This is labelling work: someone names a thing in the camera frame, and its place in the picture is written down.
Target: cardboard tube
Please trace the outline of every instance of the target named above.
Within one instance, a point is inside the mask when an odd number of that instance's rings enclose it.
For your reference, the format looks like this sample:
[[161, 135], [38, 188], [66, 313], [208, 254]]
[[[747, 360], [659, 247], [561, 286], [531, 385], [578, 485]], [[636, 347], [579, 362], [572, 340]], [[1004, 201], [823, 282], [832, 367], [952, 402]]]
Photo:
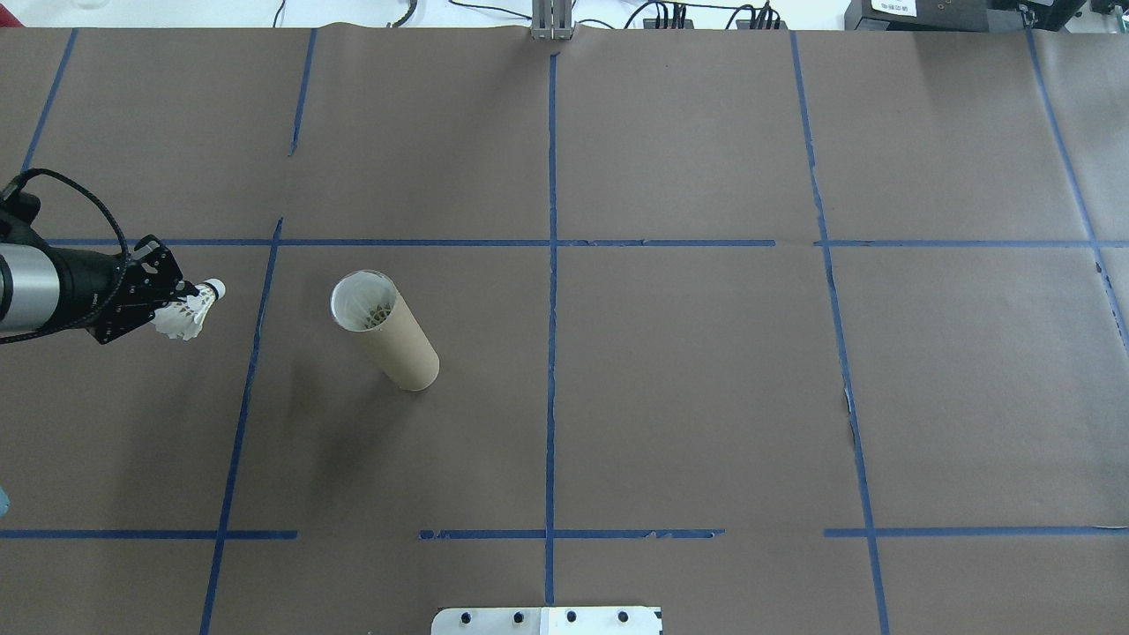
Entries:
[[423, 390], [439, 376], [439, 356], [392, 280], [361, 270], [333, 287], [330, 312], [376, 365], [403, 390]]

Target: grid square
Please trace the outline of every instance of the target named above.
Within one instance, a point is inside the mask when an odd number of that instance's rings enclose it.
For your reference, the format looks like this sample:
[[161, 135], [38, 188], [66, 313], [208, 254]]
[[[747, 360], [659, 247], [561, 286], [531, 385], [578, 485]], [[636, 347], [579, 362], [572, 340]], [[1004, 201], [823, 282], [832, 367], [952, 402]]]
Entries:
[[0, 28], [5, 97], [0, 102], [0, 181], [19, 173], [70, 29]]
[[526, 28], [318, 29], [288, 235], [548, 238], [548, 101]]
[[561, 237], [819, 238], [788, 35], [746, 35], [585, 29], [569, 42]]
[[431, 632], [446, 607], [544, 603], [540, 540], [228, 542], [213, 635]]
[[1129, 359], [1086, 249], [841, 249], [879, 527], [1122, 524]]
[[0, 632], [196, 633], [210, 540], [0, 541]]
[[559, 258], [558, 528], [863, 522], [819, 250]]
[[1035, 45], [1094, 233], [1099, 240], [1129, 240], [1122, 169], [1129, 164], [1129, 128], [1121, 124], [1129, 119], [1129, 82], [1118, 72], [1118, 64], [1095, 63], [1126, 59], [1129, 42], [1100, 35], [1040, 34]]
[[1022, 34], [799, 50], [832, 237], [1085, 240]]
[[555, 571], [558, 606], [660, 606], [666, 633], [878, 630], [865, 540], [789, 531], [562, 540]]
[[7, 529], [215, 529], [239, 417], [264, 247], [175, 249], [227, 295], [201, 334], [73, 330], [3, 347]]
[[[234, 529], [305, 537], [544, 527], [548, 250], [282, 247]], [[395, 388], [330, 316], [358, 269], [387, 273], [439, 354]]]
[[[33, 165], [93, 191], [132, 237], [262, 237], [288, 201], [308, 35], [82, 29]], [[45, 208], [80, 201], [46, 179], [35, 188]], [[44, 214], [37, 226], [47, 237], [107, 235], [93, 210]]]
[[1123, 537], [883, 540], [892, 633], [1121, 633]]

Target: blue tape line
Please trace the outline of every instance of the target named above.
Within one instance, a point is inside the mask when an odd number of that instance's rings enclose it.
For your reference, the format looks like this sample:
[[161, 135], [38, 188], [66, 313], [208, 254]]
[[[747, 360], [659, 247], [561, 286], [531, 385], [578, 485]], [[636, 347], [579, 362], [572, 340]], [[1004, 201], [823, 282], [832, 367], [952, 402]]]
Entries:
[[283, 246], [376, 246], [376, 247], [546, 247], [539, 240], [455, 240], [455, 238], [286, 238]]
[[543, 529], [443, 529], [421, 531], [420, 540], [544, 540]]
[[[0, 540], [216, 540], [211, 530], [2, 529]], [[297, 531], [229, 531], [228, 540], [297, 540]]]
[[886, 614], [886, 592], [882, 583], [882, 566], [878, 560], [878, 540], [874, 533], [874, 514], [870, 511], [870, 490], [866, 481], [866, 461], [863, 458], [863, 437], [858, 429], [858, 414], [855, 407], [855, 389], [851, 384], [850, 363], [847, 359], [847, 339], [843, 336], [842, 316], [839, 312], [839, 292], [835, 289], [835, 278], [831, 262], [831, 247], [828, 246], [828, 221], [823, 210], [823, 195], [815, 177], [815, 143], [812, 140], [812, 122], [807, 112], [807, 95], [804, 92], [804, 72], [799, 62], [799, 44], [796, 32], [789, 31], [791, 40], [791, 63], [796, 70], [796, 92], [799, 96], [799, 116], [804, 124], [804, 142], [807, 149], [807, 167], [812, 180], [812, 198], [820, 224], [820, 238], [823, 243], [823, 267], [828, 278], [828, 294], [831, 298], [831, 315], [835, 325], [835, 342], [839, 348], [839, 366], [843, 377], [843, 391], [847, 394], [848, 416], [851, 434], [855, 436], [855, 471], [858, 477], [858, 492], [863, 502], [863, 520], [867, 530], [867, 548], [870, 555], [870, 577], [874, 581], [874, 599], [878, 610], [878, 626], [882, 635], [890, 635], [890, 618]]
[[210, 530], [143, 529], [5, 529], [0, 538], [12, 540], [215, 540]]
[[[137, 240], [128, 240], [130, 244], [137, 243]], [[194, 246], [194, 247], [215, 247], [215, 246], [268, 246], [271, 244], [270, 238], [161, 238], [160, 242], [168, 246]], [[100, 246], [100, 245], [113, 245], [117, 246], [116, 238], [49, 238], [47, 243], [53, 246], [67, 246], [67, 245], [88, 245], [88, 246]]]
[[[161, 238], [166, 245], [175, 246], [268, 246], [270, 238]], [[115, 238], [50, 238], [47, 243], [65, 245], [117, 245]], [[540, 238], [282, 238], [280, 246], [287, 247], [548, 247], [552, 241]], [[772, 240], [717, 240], [717, 241], [667, 241], [667, 240], [571, 240], [557, 241], [558, 247], [772, 247]]]
[[[877, 528], [878, 538], [952, 538], [991, 536], [1122, 536], [1129, 528], [1115, 527], [901, 527]], [[866, 529], [834, 528], [823, 530], [824, 538], [866, 538]]]
[[229, 530], [225, 540], [297, 540], [297, 531]]
[[1026, 32], [1027, 51], [1031, 53], [1031, 64], [1035, 70], [1035, 82], [1039, 85], [1039, 96], [1043, 101], [1043, 108], [1047, 111], [1047, 119], [1050, 121], [1051, 131], [1054, 133], [1054, 145], [1058, 146], [1059, 155], [1062, 157], [1062, 165], [1066, 167], [1067, 180], [1070, 182], [1070, 191], [1074, 193], [1075, 203], [1078, 206], [1078, 214], [1082, 216], [1082, 224], [1086, 228], [1086, 237], [1089, 240], [1094, 251], [1094, 262], [1100, 269], [1099, 276], [1102, 278], [1102, 286], [1105, 288], [1105, 298], [1110, 303], [1110, 311], [1113, 312], [1113, 322], [1118, 328], [1118, 336], [1121, 337], [1121, 347], [1129, 354], [1129, 330], [1126, 329], [1124, 314], [1118, 303], [1118, 296], [1113, 292], [1113, 284], [1110, 280], [1110, 270], [1105, 267], [1105, 259], [1102, 258], [1102, 250], [1097, 244], [1097, 236], [1094, 234], [1094, 225], [1089, 220], [1089, 210], [1086, 201], [1082, 198], [1082, 189], [1078, 188], [1078, 177], [1070, 163], [1070, 155], [1066, 151], [1066, 143], [1062, 141], [1062, 132], [1059, 130], [1058, 118], [1054, 116], [1054, 108], [1051, 106], [1050, 95], [1047, 93], [1047, 84], [1043, 81], [1042, 64], [1039, 63], [1039, 52], [1035, 50], [1035, 38], [1031, 29]]
[[562, 247], [774, 247], [770, 240], [570, 240], [559, 241]]
[[[554, 529], [554, 540], [710, 540], [724, 536], [724, 529]], [[542, 529], [443, 529], [423, 530], [420, 540], [541, 540]]]
[[298, 132], [301, 131], [301, 113], [306, 110], [306, 88], [309, 87], [309, 68], [314, 63], [314, 44], [317, 42], [317, 29], [309, 29], [309, 44], [306, 46], [306, 68], [301, 71], [301, 88], [298, 90], [298, 108], [294, 113], [294, 137], [290, 138], [290, 151], [294, 156], [298, 149]]
[[282, 219], [274, 225], [274, 236], [271, 238], [271, 254], [266, 260], [266, 275], [263, 277], [263, 293], [259, 298], [259, 318], [255, 320], [255, 337], [251, 345], [251, 360], [247, 363], [247, 379], [243, 384], [243, 402], [239, 405], [239, 421], [235, 427], [235, 443], [231, 446], [231, 463], [227, 470], [227, 485], [224, 488], [224, 505], [219, 513], [219, 530], [216, 533], [216, 549], [212, 553], [211, 574], [208, 576], [208, 593], [204, 595], [204, 610], [200, 619], [200, 635], [207, 635], [211, 626], [212, 606], [216, 603], [216, 588], [219, 584], [219, 569], [224, 562], [224, 542], [227, 538], [227, 525], [231, 515], [231, 498], [235, 496], [235, 480], [239, 472], [239, 456], [243, 454], [243, 435], [247, 429], [247, 414], [251, 409], [251, 388], [255, 382], [255, 369], [259, 366], [259, 347], [263, 336], [263, 318], [266, 314], [266, 301], [271, 295], [271, 282], [274, 278], [274, 263], [279, 253], [279, 236], [282, 234]]
[[[823, 246], [823, 241], [813, 243]], [[1018, 247], [1056, 249], [1088, 247], [1086, 241], [828, 241], [831, 247]]]
[[711, 540], [724, 536], [724, 529], [558, 529], [560, 540]]
[[70, 61], [71, 51], [75, 50], [75, 40], [78, 37], [78, 29], [72, 28], [70, 37], [67, 38], [67, 47], [63, 49], [63, 56], [59, 60], [59, 68], [55, 70], [55, 79], [51, 82], [51, 90], [47, 92], [47, 99], [43, 103], [43, 112], [40, 113], [40, 121], [35, 124], [35, 132], [32, 134], [32, 142], [27, 146], [27, 154], [24, 155], [24, 165], [20, 172], [32, 167], [32, 158], [35, 157], [35, 148], [40, 145], [40, 137], [43, 134], [43, 127], [47, 124], [47, 115], [51, 106], [55, 103], [55, 95], [59, 93], [59, 85], [62, 84], [63, 72], [67, 70], [67, 62]]
[[557, 514], [557, 55], [549, 56], [549, 364], [545, 400], [545, 606], [554, 602]]

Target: black cable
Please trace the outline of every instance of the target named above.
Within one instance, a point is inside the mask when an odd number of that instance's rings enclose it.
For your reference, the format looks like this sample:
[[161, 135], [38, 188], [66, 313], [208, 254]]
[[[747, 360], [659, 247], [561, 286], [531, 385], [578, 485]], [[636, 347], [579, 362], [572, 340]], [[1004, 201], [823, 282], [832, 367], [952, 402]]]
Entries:
[[605, 23], [604, 20], [597, 20], [596, 18], [585, 18], [585, 19], [583, 19], [583, 20], [579, 20], [579, 21], [577, 21], [576, 24], [584, 24], [584, 23], [595, 23], [595, 24], [602, 24], [602, 25], [606, 26], [607, 28], [610, 28], [610, 29], [612, 29], [612, 31], [615, 31], [615, 27], [614, 27], [614, 26], [612, 26], [612, 25], [610, 25], [610, 24]]
[[752, 5], [742, 5], [742, 6], [737, 7], [737, 9], [735, 11], [733, 11], [732, 16], [729, 16], [729, 21], [725, 23], [726, 31], [728, 31], [729, 27], [733, 26], [733, 20], [737, 19], [737, 14], [739, 14], [741, 11], [744, 11], [745, 9], [749, 10], [749, 14], [750, 14], [749, 15], [749, 24], [752, 25], [753, 19], [756, 18], [756, 7], [753, 7]]
[[282, 3], [279, 5], [279, 10], [274, 11], [274, 21], [271, 23], [271, 28], [278, 28], [278, 26], [279, 26], [279, 16], [282, 15], [282, 7], [286, 7], [286, 0], [282, 0]]
[[628, 18], [628, 21], [627, 21], [627, 24], [623, 25], [623, 28], [631, 28], [631, 23], [639, 16], [639, 14], [642, 12], [644, 9], [646, 9], [650, 5], [656, 5], [656, 8], [655, 8], [655, 26], [657, 27], [658, 26], [658, 7], [662, 7], [663, 8], [663, 14], [666, 14], [666, 5], [664, 5], [663, 2], [659, 2], [658, 0], [647, 0], [642, 5], [639, 5], [639, 7], [634, 10], [634, 12], [631, 14], [631, 17]]
[[69, 177], [63, 176], [62, 174], [59, 174], [53, 169], [46, 169], [43, 167], [33, 167], [32, 169], [21, 172], [19, 176], [16, 176], [15, 179], [11, 180], [10, 183], [8, 183], [8, 186], [3, 189], [2, 193], [3, 199], [7, 200], [14, 193], [23, 190], [24, 185], [26, 185], [28, 181], [40, 175], [50, 176], [55, 181], [61, 181], [62, 183], [70, 185], [71, 189], [86, 197], [86, 200], [93, 202], [94, 206], [98, 208], [98, 211], [102, 212], [102, 216], [104, 216], [106, 218], [106, 221], [110, 223], [110, 227], [114, 230], [114, 236], [117, 237], [117, 244], [122, 247], [121, 262], [117, 264], [117, 276], [114, 278], [114, 286], [111, 287], [108, 293], [102, 296], [102, 301], [98, 302], [98, 304], [94, 308], [91, 308], [89, 313], [76, 320], [71, 320], [70, 322], [59, 327], [52, 327], [50, 329], [41, 329], [37, 331], [32, 331], [29, 333], [20, 333], [18, 336], [8, 336], [5, 338], [0, 338], [0, 345], [34, 340], [36, 338], [42, 338], [44, 336], [50, 336], [53, 333], [58, 333], [60, 331], [65, 331], [67, 329], [73, 329], [75, 327], [80, 327], [82, 324], [86, 324], [90, 320], [94, 320], [95, 318], [98, 316], [99, 313], [102, 313], [104, 308], [106, 308], [106, 306], [110, 305], [110, 302], [114, 299], [114, 296], [117, 295], [117, 292], [122, 288], [122, 282], [125, 280], [125, 269], [130, 262], [130, 247], [128, 244], [125, 244], [125, 234], [122, 233], [122, 228], [120, 225], [117, 225], [117, 220], [114, 219], [114, 215], [110, 214], [110, 209], [106, 207], [105, 203], [98, 200], [98, 197], [94, 195], [93, 192], [79, 185], [75, 181], [71, 181]]
[[412, 19], [412, 16], [415, 15], [417, 5], [419, 5], [419, 0], [408, 0], [408, 11], [399, 20], [390, 24], [388, 26], [392, 28], [404, 26], [404, 23]]
[[509, 14], [514, 17], [522, 18], [524, 20], [532, 20], [533, 16], [527, 16], [525, 14], [518, 14], [517, 11], [510, 11], [509, 9], [502, 9], [501, 7], [487, 7], [485, 5], [467, 5], [466, 2], [457, 2], [456, 0], [447, 0], [447, 2], [456, 7], [466, 7], [467, 9], [485, 9], [488, 11], [501, 11], [504, 14]]

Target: shuttlecock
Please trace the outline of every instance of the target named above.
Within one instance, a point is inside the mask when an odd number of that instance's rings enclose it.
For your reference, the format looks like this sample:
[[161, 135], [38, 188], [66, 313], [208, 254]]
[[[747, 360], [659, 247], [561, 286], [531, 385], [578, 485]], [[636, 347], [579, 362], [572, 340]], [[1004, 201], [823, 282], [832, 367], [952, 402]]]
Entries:
[[184, 341], [200, 334], [208, 310], [224, 297], [227, 288], [216, 278], [209, 278], [196, 285], [196, 290], [200, 292], [198, 295], [189, 296], [184, 302], [174, 302], [154, 313], [152, 325], [157, 327], [158, 333], [165, 333], [170, 340], [181, 338]]

